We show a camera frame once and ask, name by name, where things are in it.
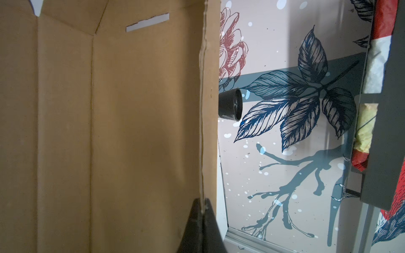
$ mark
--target leaf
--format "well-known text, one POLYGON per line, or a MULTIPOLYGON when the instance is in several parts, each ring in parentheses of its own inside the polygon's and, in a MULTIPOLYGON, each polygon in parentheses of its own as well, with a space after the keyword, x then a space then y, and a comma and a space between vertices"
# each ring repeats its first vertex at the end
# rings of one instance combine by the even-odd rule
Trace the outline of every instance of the leaf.
POLYGON ((353 42, 356 43, 357 45, 361 46, 361 47, 367 48, 368 45, 369 45, 369 35, 367 35, 364 38, 361 38, 359 40, 355 40, 353 42))
POLYGON ((285 97, 258 102, 243 117, 235 141, 269 131, 296 108, 298 101, 298 97, 285 97))
POLYGON ((372 22, 374 4, 372 0, 350 0, 357 11, 357 15, 364 21, 372 22))
POLYGON ((322 100, 322 112, 335 129, 337 137, 342 136, 356 117, 356 104, 350 91, 338 87, 327 91, 322 100))
POLYGON ((319 113, 318 96, 301 100, 298 103, 280 126, 283 151, 309 136, 318 121, 319 113))
POLYGON ((310 86, 302 78, 288 71, 275 70, 259 76, 244 89, 263 99, 299 96, 310 86))
POLYGON ((310 83, 320 83, 328 71, 328 60, 321 42, 313 33, 315 26, 305 37, 298 55, 298 69, 310 83))

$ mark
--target red flower drawing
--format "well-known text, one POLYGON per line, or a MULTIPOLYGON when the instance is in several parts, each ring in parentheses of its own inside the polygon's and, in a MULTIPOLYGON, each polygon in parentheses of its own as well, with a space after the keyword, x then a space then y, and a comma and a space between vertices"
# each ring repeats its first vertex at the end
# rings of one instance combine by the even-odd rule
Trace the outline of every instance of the red flower drawing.
POLYGON ((227 79, 219 89, 225 89, 232 80, 235 83, 246 63, 247 44, 241 41, 241 31, 234 30, 238 20, 238 12, 231 15, 229 8, 221 12, 220 80, 227 79))

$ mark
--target cardboard box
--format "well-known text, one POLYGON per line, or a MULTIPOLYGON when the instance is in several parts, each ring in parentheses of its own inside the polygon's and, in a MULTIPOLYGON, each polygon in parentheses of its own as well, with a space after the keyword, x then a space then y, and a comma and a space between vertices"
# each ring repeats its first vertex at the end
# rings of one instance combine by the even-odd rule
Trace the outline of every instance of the cardboard box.
POLYGON ((220 2, 206 6, 45 0, 36 17, 1 1, 0 252, 174 252, 193 199, 215 205, 220 2))

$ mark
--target white dot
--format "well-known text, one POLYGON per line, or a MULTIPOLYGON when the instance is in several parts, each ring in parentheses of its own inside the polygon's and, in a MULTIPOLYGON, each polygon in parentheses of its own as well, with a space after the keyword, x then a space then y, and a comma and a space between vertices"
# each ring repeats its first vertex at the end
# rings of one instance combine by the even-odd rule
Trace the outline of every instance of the white dot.
POLYGON ((337 164, 337 167, 341 170, 345 170, 345 165, 344 164, 337 164))
POLYGON ((305 2, 303 2, 301 5, 300 5, 300 9, 302 10, 302 9, 304 9, 305 7, 307 7, 307 2, 305 1, 305 2))
POLYGON ((278 0, 277 1, 277 8, 279 10, 283 9, 286 6, 287 0, 278 0))

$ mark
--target wall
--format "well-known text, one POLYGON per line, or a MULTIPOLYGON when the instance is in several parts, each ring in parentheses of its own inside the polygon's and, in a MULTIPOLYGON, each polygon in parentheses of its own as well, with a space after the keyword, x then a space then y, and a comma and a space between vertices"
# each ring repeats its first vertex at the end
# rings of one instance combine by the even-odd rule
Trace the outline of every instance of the wall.
POLYGON ((296 252, 350 252, 360 202, 343 191, 366 56, 354 41, 371 23, 350 0, 222 10, 220 92, 244 96, 241 121, 218 120, 229 226, 296 252))

